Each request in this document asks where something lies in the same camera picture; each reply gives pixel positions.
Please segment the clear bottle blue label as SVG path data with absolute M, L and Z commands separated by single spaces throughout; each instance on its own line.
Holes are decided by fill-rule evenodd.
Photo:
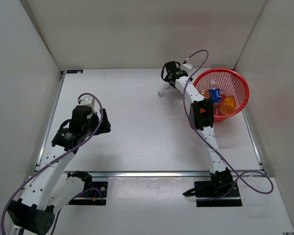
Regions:
M 221 90 L 219 86 L 216 84 L 215 80 L 210 80 L 208 92 L 210 94 L 210 99 L 213 101 L 213 103 L 217 104 L 221 102 Z

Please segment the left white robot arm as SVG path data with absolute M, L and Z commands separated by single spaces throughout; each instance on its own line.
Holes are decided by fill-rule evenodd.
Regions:
M 19 199 L 11 199 L 5 207 L 4 213 L 9 214 L 13 224 L 36 235 L 52 234 L 60 211 L 71 200 L 90 194 L 102 197 L 85 171 L 68 173 L 65 183 L 55 186 L 79 148 L 92 136 L 110 131 L 104 108 L 97 114 L 92 104 L 77 105 L 72 117 L 57 130 L 40 169 L 20 187 L 23 192 Z

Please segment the orange bottle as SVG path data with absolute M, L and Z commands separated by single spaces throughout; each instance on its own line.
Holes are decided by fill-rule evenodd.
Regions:
M 235 97 L 230 95 L 222 101 L 222 104 L 220 107 L 220 113 L 223 115 L 230 115 L 234 113 L 235 109 L 236 109 Z
M 209 99 L 210 98 L 210 92 L 208 90 L 200 90 L 199 93 L 205 98 Z

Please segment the clear crushed plastic bottle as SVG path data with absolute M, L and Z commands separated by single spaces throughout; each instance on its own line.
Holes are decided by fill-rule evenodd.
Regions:
M 160 97 L 163 97 L 171 89 L 172 89 L 172 86 L 169 83 L 165 83 L 162 85 L 162 87 L 157 92 Z

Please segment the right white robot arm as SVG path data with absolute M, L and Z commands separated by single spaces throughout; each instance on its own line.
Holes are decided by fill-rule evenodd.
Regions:
M 218 144 L 214 133 L 213 101 L 191 83 L 191 76 L 181 69 L 179 62 L 170 61 L 164 64 L 161 78 L 167 85 L 177 89 L 183 95 L 183 106 L 190 126 L 207 144 L 210 158 L 210 181 L 199 182 L 194 188 L 183 193 L 185 197 L 211 197 L 219 199 L 227 196 L 233 189 L 233 176 L 218 152 Z

